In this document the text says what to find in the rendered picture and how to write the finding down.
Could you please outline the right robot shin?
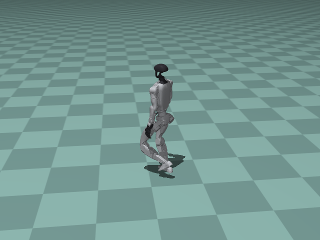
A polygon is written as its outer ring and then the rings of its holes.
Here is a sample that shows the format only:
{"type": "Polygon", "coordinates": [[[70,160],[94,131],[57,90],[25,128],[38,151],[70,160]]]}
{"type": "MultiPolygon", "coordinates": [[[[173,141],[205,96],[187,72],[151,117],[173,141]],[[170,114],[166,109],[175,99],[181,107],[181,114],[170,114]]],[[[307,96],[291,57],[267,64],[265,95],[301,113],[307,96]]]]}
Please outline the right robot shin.
{"type": "MultiPolygon", "coordinates": [[[[164,139],[164,138],[163,138],[164,139]]],[[[167,151],[167,146],[165,144],[165,139],[164,139],[164,144],[163,145],[157,145],[157,150],[159,152],[159,155],[164,158],[166,161],[169,161],[168,159],[168,151],[167,151]]],[[[169,166],[170,167],[170,166],[169,166]]],[[[168,167],[167,167],[168,168],[168,167]]]]}

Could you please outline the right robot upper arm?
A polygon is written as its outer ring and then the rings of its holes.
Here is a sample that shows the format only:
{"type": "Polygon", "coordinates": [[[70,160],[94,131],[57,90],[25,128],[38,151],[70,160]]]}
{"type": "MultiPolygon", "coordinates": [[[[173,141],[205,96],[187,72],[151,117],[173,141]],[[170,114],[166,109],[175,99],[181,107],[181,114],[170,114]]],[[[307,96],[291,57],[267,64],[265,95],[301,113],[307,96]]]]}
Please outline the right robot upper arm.
{"type": "MultiPolygon", "coordinates": [[[[169,80],[169,79],[166,79],[166,80],[169,80]]],[[[170,100],[172,99],[172,85],[173,85],[173,81],[172,80],[169,80],[169,82],[170,82],[170,85],[171,85],[171,87],[170,87],[170,100]]]]}

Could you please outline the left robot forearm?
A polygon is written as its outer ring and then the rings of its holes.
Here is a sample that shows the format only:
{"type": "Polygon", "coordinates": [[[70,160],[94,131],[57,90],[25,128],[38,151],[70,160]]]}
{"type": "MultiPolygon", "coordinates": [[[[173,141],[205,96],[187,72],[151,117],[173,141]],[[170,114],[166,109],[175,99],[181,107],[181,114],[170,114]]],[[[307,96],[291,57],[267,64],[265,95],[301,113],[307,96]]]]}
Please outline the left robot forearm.
{"type": "Polygon", "coordinates": [[[150,106],[150,108],[149,108],[149,115],[150,115],[150,116],[149,116],[149,120],[148,120],[147,125],[150,127],[151,124],[154,125],[155,117],[156,117],[156,112],[154,112],[153,106],[150,106]]]}

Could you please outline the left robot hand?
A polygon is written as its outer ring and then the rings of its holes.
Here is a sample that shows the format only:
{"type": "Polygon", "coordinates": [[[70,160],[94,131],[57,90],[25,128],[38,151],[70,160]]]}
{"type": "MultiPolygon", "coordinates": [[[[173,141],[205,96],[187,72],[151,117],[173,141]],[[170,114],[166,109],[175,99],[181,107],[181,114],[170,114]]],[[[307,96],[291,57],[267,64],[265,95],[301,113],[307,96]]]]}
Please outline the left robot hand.
{"type": "Polygon", "coordinates": [[[150,137],[150,133],[151,133],[151,129],[153,128],[153,124],[150,125],[150,127],[147,125],[146,129],[145,129],[145,135],[151,139],[150,137]]]}

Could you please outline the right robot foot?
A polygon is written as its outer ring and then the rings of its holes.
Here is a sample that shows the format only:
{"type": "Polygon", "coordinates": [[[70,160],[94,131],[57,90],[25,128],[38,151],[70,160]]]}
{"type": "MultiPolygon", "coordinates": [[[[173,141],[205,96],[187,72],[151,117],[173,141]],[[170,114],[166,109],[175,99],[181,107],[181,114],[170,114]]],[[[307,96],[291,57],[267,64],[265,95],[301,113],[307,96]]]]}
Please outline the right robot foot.
{"type": "MultiPolygon", "coordinates": [[[[158,168],[160,168],[162,165],[158,165],[158,168]]],[[[173,172],[173,168],[172,167],[166,167],[166,168],[164,168],[164,169],[162,169],[162,170],[164,170],[164,171],[166,171],[166,172],[168,172],[168,173],[172,173],[173,172]]]]}

